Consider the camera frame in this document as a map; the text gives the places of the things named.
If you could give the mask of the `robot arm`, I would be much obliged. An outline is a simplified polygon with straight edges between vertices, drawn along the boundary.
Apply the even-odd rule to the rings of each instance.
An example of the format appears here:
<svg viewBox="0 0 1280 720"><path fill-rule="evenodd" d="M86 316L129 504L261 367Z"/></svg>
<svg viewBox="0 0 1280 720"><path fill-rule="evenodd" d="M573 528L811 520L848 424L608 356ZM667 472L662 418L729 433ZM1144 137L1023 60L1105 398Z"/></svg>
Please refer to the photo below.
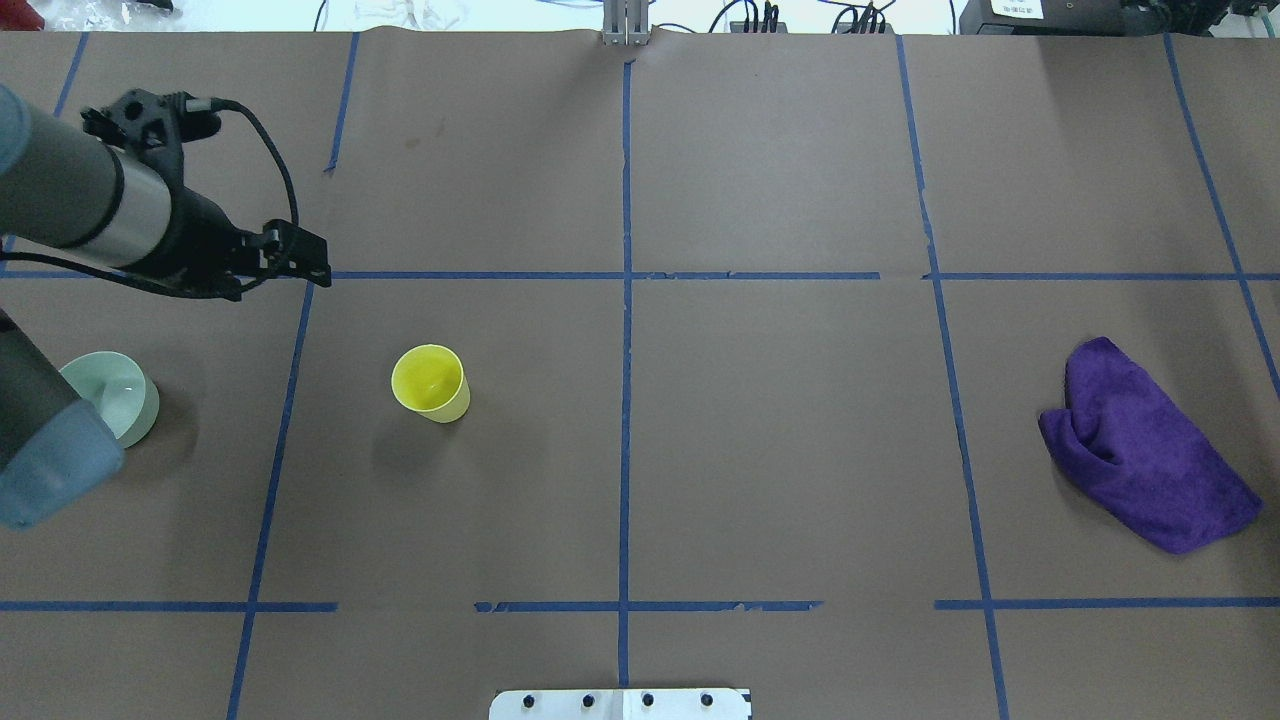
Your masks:
<svg viewBox="0 0 1280 720"><path fill-rule="evenodd" d="M237 227L186 183L187 143L242 115L282 176L289 215ZM300 223L294 183L262 122L242 102L133 88L72 128L3 90L3 233L42 246L4 252L168 299L242 300L270 279L332 284L326 241ZM3 318L3 525L45 521L122 469L150 433L160 397L138 363L95 352L55 368Z"/></svg>

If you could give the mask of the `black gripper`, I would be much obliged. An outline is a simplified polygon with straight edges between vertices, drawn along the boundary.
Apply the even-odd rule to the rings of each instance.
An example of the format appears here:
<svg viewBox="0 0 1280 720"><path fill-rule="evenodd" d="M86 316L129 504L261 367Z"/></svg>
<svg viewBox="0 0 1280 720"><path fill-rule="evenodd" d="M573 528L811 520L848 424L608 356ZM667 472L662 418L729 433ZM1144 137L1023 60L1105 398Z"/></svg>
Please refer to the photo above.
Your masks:
<svg viewBox="0 0 1280 720"><path fill-rule="evenodd" d="M150 249L150 292L169 299L238 301L268 279L289 277L332 287L326 241L293 222L269 222L257 238L214 201L166 187L166 217Z"/></svg>

